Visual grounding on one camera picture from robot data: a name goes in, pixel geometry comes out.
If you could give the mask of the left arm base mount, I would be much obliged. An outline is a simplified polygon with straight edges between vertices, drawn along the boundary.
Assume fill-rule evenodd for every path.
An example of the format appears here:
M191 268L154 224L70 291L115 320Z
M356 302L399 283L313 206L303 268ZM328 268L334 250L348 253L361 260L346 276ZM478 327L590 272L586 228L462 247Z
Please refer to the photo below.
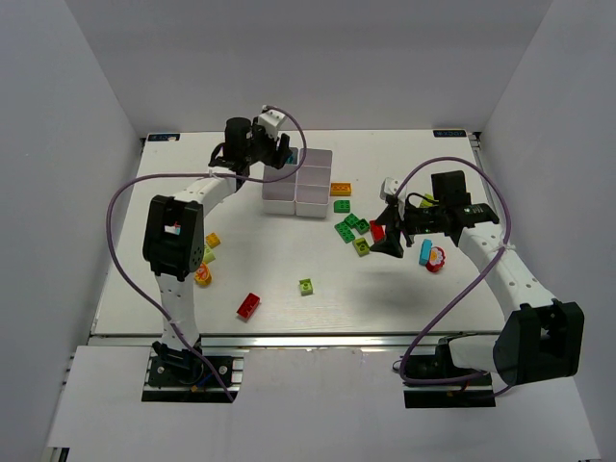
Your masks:
M222 383L232 398L240 390L244 359L231 355L208 355ZM154 351L150 352L141 392L142 402L223 403L232 400L226 395L211 369L197 359L189 368L171 365Z

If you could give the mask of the red flower lego brick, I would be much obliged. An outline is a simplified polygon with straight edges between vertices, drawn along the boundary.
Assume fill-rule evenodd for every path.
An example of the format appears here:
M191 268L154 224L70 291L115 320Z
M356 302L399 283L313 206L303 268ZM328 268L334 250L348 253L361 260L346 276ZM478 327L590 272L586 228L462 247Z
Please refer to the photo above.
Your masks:
M430 249L430 254L425 267L428 271L436 273L439 272L446 262L445 251L439 246L433 246Z

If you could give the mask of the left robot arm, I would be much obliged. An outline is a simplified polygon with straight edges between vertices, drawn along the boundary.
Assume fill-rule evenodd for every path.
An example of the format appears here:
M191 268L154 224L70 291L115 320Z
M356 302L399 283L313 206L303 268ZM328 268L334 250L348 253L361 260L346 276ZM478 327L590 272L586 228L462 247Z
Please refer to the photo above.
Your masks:
M280 169L286 164L292 155L290 137L278 133L285 119L276 110L253 119L228 119L224 141L213 150L208 166L235 176L198 180L181 192L156 195L150 201L142 254L154 273L164 310L163 336L153 349L165 370L185 384L198 381L204 370L194 354L200 334L192 283L206 249L204 218L242 187L252 165Z

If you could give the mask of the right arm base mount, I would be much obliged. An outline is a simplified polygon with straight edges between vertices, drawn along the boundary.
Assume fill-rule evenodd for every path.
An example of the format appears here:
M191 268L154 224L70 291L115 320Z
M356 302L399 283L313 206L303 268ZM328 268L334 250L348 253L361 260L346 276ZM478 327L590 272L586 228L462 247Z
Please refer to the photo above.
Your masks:
M403 373L415 380L404 382L406 409L462 409L496 406L493 383L489 374L475 375L471 369L453 365L449 347L438 345L429 354L413 353Z

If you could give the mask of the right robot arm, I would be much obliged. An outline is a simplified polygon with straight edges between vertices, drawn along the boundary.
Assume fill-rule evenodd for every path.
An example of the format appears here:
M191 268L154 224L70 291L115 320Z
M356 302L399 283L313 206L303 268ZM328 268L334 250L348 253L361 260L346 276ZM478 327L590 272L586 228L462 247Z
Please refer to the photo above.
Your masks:
M486 203L473 203L461 170L431 176L427 208L411 203L406 179L388 177L379 192L386 207L376 219L385 236L371 250L401 258L416 236L441 233L475 265L478 275L415 337L400 358L398 375L411 387L455 385L488 373L507 387L573 376L578 372L584 314L575 302L563 302L546 289L510 244L511 216ZM435 349L442 374L410 372L414 348L477 285L486 283L505 317L496 336L461 334L444 338Z

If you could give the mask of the light blue lego brick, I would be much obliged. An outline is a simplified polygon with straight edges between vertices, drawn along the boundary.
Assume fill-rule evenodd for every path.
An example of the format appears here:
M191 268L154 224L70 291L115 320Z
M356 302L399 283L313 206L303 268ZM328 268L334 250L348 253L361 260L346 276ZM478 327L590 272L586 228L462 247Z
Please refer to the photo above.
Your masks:
M419 253L419 264L421 266L426 266L430 259L430 253L432 249L432 240L424 239L422 241Z

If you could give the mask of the teal rounded lego brick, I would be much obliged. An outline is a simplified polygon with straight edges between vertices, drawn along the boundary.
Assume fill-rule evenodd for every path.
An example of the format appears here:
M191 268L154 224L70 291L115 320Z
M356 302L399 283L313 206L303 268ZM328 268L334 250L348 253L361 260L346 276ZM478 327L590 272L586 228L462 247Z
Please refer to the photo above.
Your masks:
M286 163L289 165L296 165L298 163L298 149L297 148L291 149L291 155L286 160Z

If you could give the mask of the red lego brick front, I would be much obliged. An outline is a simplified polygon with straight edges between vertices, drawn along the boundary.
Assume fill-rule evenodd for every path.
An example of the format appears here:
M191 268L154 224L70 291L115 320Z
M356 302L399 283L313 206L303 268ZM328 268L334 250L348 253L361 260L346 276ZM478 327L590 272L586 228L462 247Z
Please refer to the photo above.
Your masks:
M260 302L261 298L259 296L249 293L239 306L236 312L237 316L244 321L248 321L258 308Z

